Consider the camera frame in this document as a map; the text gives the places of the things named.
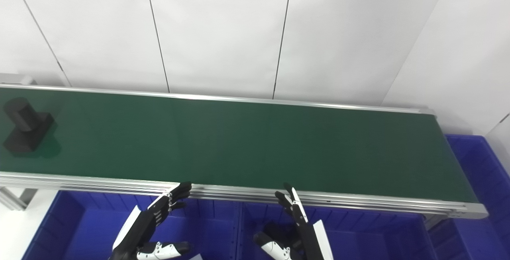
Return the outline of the left white and black hand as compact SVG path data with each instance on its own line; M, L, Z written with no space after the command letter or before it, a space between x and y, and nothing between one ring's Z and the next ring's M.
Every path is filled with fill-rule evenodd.
M169 260L191 251L184 242L151 242L156 228L169 214L186 206L183 199L190 196L191 182L181 182L161 193L145 210L135 206L120 229L110 254L110 260Z

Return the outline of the right white and black hand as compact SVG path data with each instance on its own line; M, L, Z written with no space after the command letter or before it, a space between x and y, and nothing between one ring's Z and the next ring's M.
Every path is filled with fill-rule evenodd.
M323 221L311 223L295 187L287 182L283 186L287 193L276 191L275 197L295 222L293 234L269 222L254 234L255 244L274 260L333 260Z

